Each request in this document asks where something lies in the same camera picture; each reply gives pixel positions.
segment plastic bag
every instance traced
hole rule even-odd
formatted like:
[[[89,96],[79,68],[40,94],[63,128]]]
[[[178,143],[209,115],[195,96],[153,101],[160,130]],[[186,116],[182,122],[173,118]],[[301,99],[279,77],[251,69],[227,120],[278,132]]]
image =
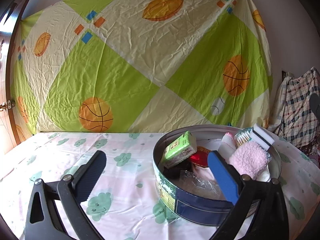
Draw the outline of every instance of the plastic bag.
[[[179,185],[183,190],[200,197],[225,200],[217,182],[197,178],[194,173],[190,171],[180,172]]]

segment pink fuzzy sock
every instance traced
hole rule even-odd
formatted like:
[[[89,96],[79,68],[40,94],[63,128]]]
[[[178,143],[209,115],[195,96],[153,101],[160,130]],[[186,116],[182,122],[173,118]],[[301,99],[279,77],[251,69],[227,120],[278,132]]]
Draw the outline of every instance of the pink fuzzy sock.
[[[259,144],[249,141],[241,145],[229,158],[229,162],[240,175],[248,174],[252,179],[268,165],[267,152]]]

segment orange basketball pattern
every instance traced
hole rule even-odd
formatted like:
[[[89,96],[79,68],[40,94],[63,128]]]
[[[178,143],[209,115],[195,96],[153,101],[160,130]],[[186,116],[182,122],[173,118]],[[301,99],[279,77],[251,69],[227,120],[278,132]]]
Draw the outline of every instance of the orange basketball pattern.
[[[113,122],[110,106],[101,98],[86,99],[79,108],[82,126],[91,132],[105,132]]]
[[[145,8],[142,18],[150,21],[164,21],[174,16],[183,4],[183,0],[153,0]]]
[[[225,89],[232,96],[243,93],[250,81],[250,71],[241,55],[233,56],[225,65],[223,83]]]
[[[44,54],[45,50],[48,47],[49,40],[51,35],[49,33],[42,33],[35,45],[34,53],[37,57],[40,57]]]
[[[17,133],[20,139],[20,142],[24,142],[26,140],[26,137],[24,136],[23,132],[22,132],[22,128],[20,126],[18,126],[16,124],[16,128],[17,128]]]
[[[267,129],[269,126],[269,118],[266,118],[262,121],[262,127]]]
[[[264,24],[263,24],[263,21],[262,21],[262,18],[261,18],[261,15],[259,13],[258,10],[255,10],[253,13],[252,13],[252,18],[254,19],[254,21],[264,30],[266,30]]]
[[[27,111],[27,107],[23,102],[23,97],[18,97],[17,100],[18,100],[18,107],[19,107],[19,110],[20,110],[20,114],[22,115],[23,120],[26,123],[29,123],[29,114],[28,114],[28,111]]]

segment green box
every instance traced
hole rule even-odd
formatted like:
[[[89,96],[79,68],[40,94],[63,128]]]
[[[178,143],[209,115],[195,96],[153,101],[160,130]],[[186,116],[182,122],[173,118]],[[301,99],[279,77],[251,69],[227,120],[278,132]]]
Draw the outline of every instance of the green box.
[[[186,131],[165,148],[161,163],[169,169],[196,152],[196,138],[190,133],[190,131]]]

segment plaid bag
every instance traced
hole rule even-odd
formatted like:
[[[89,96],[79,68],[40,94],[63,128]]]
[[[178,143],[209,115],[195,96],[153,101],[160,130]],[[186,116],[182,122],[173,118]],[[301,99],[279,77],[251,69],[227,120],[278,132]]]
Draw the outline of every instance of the plaid bag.
[[[319,78],[313,67],[299,78],[286,77],[281,84],[282,99],[285,100],[277,117],[281,122],[274,133],[295,147],[303,148],[306,153],[310,152],[319,134],[319,122],[309,106],[311,94],[319,95]]]

